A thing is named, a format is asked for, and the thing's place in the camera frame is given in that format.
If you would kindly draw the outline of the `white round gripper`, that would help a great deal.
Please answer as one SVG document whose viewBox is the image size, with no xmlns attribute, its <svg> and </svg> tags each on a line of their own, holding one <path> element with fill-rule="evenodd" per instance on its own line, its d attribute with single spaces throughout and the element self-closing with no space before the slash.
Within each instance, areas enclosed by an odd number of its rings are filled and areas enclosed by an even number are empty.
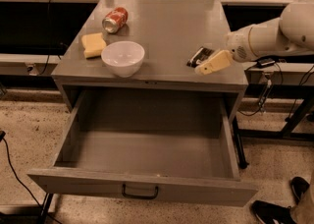
<svg viewBox="0 0 314 224">
<path fill-rule="evenodd" d="M 228 50 L 216 50 L 195 68 L 195 73 L 204 76 L 226 69 L 232 64 L 233 57 L 238 62 L 250 62 L 254 58 L 249 44 L 251 29 L 249 26 L 229 32 L 226 40 Z"/>
</svg>

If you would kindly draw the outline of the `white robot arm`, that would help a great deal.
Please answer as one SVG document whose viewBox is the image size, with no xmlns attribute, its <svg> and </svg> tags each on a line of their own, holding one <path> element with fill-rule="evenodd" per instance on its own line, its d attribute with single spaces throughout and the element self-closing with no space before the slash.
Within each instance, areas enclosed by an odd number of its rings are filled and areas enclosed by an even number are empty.
<svg viewBox="0 0 314 224">
<path fill-rule="evenodd" d="M 195 68 L 209 75 L 228 68 L 233 61 L 253 62 L 263 57 L 312 54 L 314 51 L 314 0 L 294 0 L 272 20 L 253 24 L 226 36 L 226 48 L 214 51 Z"/>
</svg>

